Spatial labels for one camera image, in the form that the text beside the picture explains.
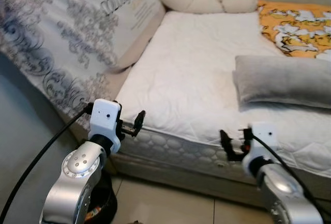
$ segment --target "white sheet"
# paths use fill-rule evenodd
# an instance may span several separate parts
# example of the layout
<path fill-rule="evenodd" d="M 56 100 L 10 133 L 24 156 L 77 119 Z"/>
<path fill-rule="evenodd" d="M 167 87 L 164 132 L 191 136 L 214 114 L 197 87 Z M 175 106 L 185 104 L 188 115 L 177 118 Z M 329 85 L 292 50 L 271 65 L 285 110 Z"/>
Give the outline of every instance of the white sheet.
<path fill-rule="evenodd" d="M 276 126 L 279 154 L 293 167 L 331 177 L 331 111 L 279 103 L 240 107 L 232 78 L 236 55 L 282 55 L 261 36 L 258 14 L 169 12 L 131 70 L 117 101 L 129 122 L 192 142 L 239 138 L 254 121 Z"/>

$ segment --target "beige floor tile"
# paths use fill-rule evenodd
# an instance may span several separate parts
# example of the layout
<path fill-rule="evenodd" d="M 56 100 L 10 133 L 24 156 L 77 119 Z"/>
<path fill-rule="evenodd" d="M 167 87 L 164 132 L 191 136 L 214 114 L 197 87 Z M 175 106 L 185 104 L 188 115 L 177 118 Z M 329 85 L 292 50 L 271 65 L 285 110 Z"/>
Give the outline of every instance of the beige floor tile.
<path fill-rule="evenodd" d="M 215 200 L 214 224 L 273 224 L 263 210 Z"/>
<path fill-rule="evenodd" d="M 123 179 L 112 224 L 138 220 L 144 224 L 212 224 L 214 200 L 209 197 Z"/>
<path fill-rule="evenodd" d="M 121 182 L 122 182 L 122 178 L 120 176 L 112 176 L 112 185 L 115 195 L 118 193 Z"/>

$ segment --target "quilted mattress pad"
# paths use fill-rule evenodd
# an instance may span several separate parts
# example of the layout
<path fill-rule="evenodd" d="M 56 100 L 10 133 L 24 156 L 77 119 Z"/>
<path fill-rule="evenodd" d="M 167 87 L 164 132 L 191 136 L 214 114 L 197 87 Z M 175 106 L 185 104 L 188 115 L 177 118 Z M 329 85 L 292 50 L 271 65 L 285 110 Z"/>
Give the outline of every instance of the quilted mattress pad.
<path fill-rule="evenodd" d="M 219 130 L 240 144 L 239 128 L 265 121 L 276 126 L 278 154 L 288 165 L 331 177 L 331 110 L 240 106 L 232 77 L 237 55 L 283 56 L 261 35 L 257 12 L 167 13 L 116 98 L 126 122 L 146 111 L 143 130 L 121 152 L 217 174 L 229 168 Z"/>

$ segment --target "yellow floral blanket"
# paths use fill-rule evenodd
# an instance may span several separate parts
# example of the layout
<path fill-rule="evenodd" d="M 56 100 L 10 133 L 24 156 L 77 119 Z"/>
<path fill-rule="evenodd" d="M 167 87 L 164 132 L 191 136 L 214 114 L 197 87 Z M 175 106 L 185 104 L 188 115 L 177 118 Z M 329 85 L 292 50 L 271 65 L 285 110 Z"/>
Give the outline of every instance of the yellow floral blanket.
<path fill-rule="evenodd" d="M 259 1 L 262 34 L 287 56 L 331 60 L 331 6 Z"/>

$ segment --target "black cable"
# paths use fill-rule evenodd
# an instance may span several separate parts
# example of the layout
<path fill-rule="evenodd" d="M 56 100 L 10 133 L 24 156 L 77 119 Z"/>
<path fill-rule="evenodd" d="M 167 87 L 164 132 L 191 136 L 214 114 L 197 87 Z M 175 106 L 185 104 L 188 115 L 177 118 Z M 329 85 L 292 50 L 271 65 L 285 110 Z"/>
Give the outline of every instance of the black cable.
<path fill-rule="evenodd" d="M 0 215 L 0 224 L 3 224 L 7 215 L 7 212 L 10 208 L 10 205 L 12 201 L 14 200 L 14 197 L 16 193 L 18 192 L 19 188 L 23 184 L 26 177 L 29 175 L 33 167 L 36 165 L 36 163 L 40 160 L 40 158 L 44 155 L 44 153 L 50 148 L 50 146 L 54 143 L 54 141 L 65 131 L 70 127 L 79 117 L 81 117 L 84 113 L 91 114 L 93 108 L 93 103 L 89 103 L 82 111 L 80 111 L 74 118 L 72 118 L 61 130 L 54 135 L 53 138 L 43 147 L 43 149 L 38 153 L 38 155 L 34 158 L 34 160 L 30 163 L 30 165 L 26 168 L 24 173 L 22 174 L 21 178 L 16 183 L 14 189 L 11 191 L 8 200 L 1 212 Z"/>
<path fill-rule="evenodd" d="M 301 185 L 302 189 L 304 190 L 305 197 L 317 208 L 317 210 L 320 213 L 325 213 L 326 215 L 331 217 L 331 213 L 328 212 L 324 207 L 320 206 L 319 203 L 316 201 L 315 197 L 312 195 L 310 190 L 307 188 L 307 186 L 304 184 L 304 182 L 294 173 L 294 171 L 282 160 L 279 155 L 272 150 L 266 143 L 264 143 L 261 139 L 253 135 L 253 138 L 258 141 L 261 145 L 263 145 L 284 167 L 284 169 L 292 176 L 294 177 L 298 183 Z"/>

